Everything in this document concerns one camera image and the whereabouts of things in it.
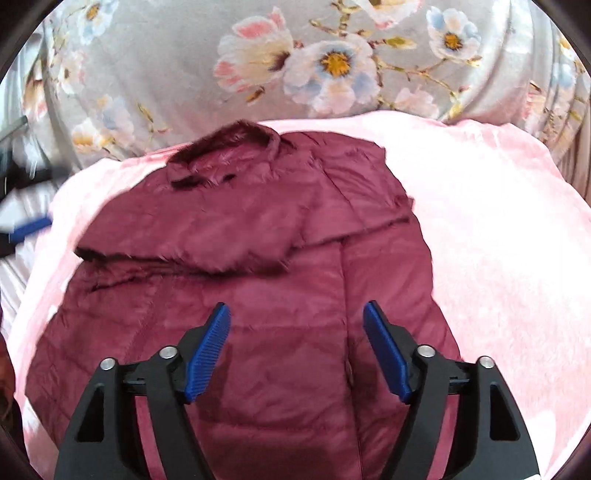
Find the pink flower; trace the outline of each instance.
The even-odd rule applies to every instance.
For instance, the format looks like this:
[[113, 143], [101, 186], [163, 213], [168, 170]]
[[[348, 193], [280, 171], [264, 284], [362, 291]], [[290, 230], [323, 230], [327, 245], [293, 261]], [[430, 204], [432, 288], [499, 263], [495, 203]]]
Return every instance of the pink flower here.
[[529, 134], [537, 135], [540, 131], [540, 122], [544, 115], [545, 105], [546, 95], [544, 95], [540, 87], [530, 82], [527, 98], [521, 112], [524, 129]]
[[403, 88], [398, 92], [394, 100], [396, 110], [422, 116], [424, 118], [437, 118], [439, 107], [433, 102], [433, 96], [418, 87], [414, 92]]
[[256, 15], [232, 26], [217, 47], [220, 55], [213, 74], [228, 92], [244, 92], [281, 78], [294, 41], [285, 27], [281, 10], [273, 8], [268, 18]]

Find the silver bolt head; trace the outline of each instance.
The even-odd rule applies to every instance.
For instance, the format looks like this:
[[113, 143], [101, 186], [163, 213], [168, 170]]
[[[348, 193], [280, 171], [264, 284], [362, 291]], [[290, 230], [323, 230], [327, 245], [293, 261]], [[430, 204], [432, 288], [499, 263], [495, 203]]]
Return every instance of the silver bolt head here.
[[495, 366], [495, 361], [489, 356], [481, 356], [478, 361], [484, 368], [493, 368]]
[[169, 358], [173, 358], [177, 355], [178, 350], [176, 347], [173, 346], [165, 346], [162, 350], [160, 350], [160, 357], [168, 360]]
[[114, 358], [105, 358], [101, 363], [100, 363], [100, 368], [102, 370], [111, 370], [111, 368], [113, 368], [115, 366], [115, 359]]
[[419, 345], [417, 353], [425, 358], [435, 356], [435, 349], [431, 345]]

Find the maroon puffer jacket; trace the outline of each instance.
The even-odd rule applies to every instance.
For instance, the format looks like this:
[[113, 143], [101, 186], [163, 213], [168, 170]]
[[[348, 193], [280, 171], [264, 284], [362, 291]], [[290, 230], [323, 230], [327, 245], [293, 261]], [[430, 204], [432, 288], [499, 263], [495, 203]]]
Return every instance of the maroon puffer jacket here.
[[[101, 359], [147, 359], [219, 301], [232, 329], [188, 412], [220, 480], [378, 477], [407, 409], [363, 332], [368, 300], [459, 359], [411, 200], [364, 140], [238, 122], [109, 202], [78, 247], [27, 384], [58, 444]], [[139, 420], [161, 479], [147, 409]]]

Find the floral fabric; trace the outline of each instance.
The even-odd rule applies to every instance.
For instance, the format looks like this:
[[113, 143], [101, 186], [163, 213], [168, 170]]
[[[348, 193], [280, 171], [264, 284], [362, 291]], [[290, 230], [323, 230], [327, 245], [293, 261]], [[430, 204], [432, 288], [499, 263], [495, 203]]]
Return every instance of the floral fabric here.
[[50, 158], [60, 155], [51, 129], [62, 128], [81, 165], [238, 118], [376, 109], [510, 122], [559, 163], [591, 89], [530, 0], [64, 0], [41, 33], [22, 108]]

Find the flower print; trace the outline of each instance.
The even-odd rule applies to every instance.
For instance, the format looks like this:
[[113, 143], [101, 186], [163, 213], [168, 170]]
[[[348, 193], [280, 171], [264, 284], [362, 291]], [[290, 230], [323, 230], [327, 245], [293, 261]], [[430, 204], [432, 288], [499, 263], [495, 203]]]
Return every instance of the flower print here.
[[560, 136], [555, 139], [556, 143], [552, 149], [552, 155], [554, 158], [562, 158], [567, 150], [572, 147], [573, 140], [579, 130], [579, 124], [576, 124], [574, 128], [569, 122], [565, 124], [564, 128], [560, 132]]
[[83, 45], [89, 45], [94, 38], [105, 33], [118, 6], [119, 0], [96, 0], [81, 11], [78, 30]]
[[222, 37], [217, 47], [220, 58], [213, 74], [221, 88], [244, 92], [281, 78], [294, 40], [279, 8], [273, 8], [268, 18], [245, 18], [232, 30], [234, 35]]
[[577, 61], [579, 59], [572, 45], [562, 33], [560, 34], [560, 53], [570, 61]]
[[112, 99], [105, 95], [98, 100], [98, 120], [103, 125], [102, 134], [118, 146], [129, 148], [135, 142], [134, 123], [123, 97]]
[[285, 64], [284, 92], [321, 114], [342, 114], [379, 93], [373, 50], [360, 36], [295, 50]]
[[418, 87], [414, 92], [403, 88], [398, 92], [394, 100], [396, 110], [422, 116], [424, 118], [437, 118], [439, 107], [433, 103], [433, 96]]
[[583, 75], [581, 75], [579, 77], [579, 79], [581, 80], [581, 85], [583, 86], [583, 90], [585, 92], [589, 92], [591, 90], [591, 77], [589, 76], [587, 71], [585, 71], [583, 73]]
[[46, 31], [46, 45], [47, 45], [47, 65], [52, 68], [56, 59], [56, 39], [53, 36], [52, 30]]
[[78, 153], [89, 154], [100, 151], [109, 140], [101, 135], [92, 120], [87, 118], [72, 129], [72, 143]]
[[571, 62], [562, 63], [553, 69], [554, 81], [558, 82], [558, 88], [564, 90], [571, 89], [577, 80], [574, 68]]
[[22, 94], [22, 110], [30, 122], [39, 121], [47, 114], [41, 60], [33, 64], [27, 77]]
[[60, 2], [58, 6], [53, 9], [53, 12], [51, 12], [48, 19], [50, 22], [60, 23], [62, 20], [67, 20], [69, 15], [74, 14], [80, 8], [85, 8], [84, 5], [87, 3], [87, 0]]
[[85, 54], [81, 50], [77, 50], [60, 62], [57, 84], [66, 95], [75, 95], [82, 87], [84, 82], [82, 63], [85, 59]]
[[540, 121], [546, 105], [546, 96], [535, 83], [530, 82], [525, 105], [521, 112], [524, 121], [524, 129], [531, 135], [537, 135], [540, 130]]
[[399, 24], [419, 8], [422, 0], [353, 0], [375, 22], [380, 30], [387, 30]]
[[480, 48], [480, 35], [476, 25], [464, 12], [448, 8], [441, 12], [431, 7], [427, 12], [429, 46], [440, 59], [463, 63], [470, 60]]

